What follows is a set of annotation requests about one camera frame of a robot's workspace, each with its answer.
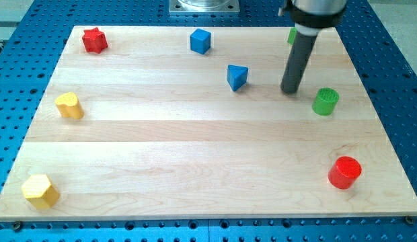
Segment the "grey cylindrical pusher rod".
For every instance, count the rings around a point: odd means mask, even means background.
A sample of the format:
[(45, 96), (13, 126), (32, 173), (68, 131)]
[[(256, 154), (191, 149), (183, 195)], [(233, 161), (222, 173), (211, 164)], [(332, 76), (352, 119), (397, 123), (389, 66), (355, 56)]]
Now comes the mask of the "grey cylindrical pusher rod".
[(296, 93), (303, 78), (320, 29), (295, 24), (297, 35), (292, 45), (287, 65), (280, 83), (284, 93)]

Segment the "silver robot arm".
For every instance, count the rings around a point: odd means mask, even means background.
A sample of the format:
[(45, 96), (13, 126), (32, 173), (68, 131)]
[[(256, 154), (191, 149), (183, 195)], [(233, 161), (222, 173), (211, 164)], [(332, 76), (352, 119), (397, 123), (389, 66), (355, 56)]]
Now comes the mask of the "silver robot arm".
[(297, 33), (280, 83), (284, 93), (296, 93), (319, 32), (337, 26), (346, 11), (347, 0), (285, 0), (279, 16), (289, 13)]

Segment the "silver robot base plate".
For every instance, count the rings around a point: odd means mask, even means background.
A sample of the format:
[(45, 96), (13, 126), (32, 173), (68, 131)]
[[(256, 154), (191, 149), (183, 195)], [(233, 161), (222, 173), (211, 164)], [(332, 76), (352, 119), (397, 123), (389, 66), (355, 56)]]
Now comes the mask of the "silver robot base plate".
[(239, 13), (238, 0), (169, 0), (170, 13)]

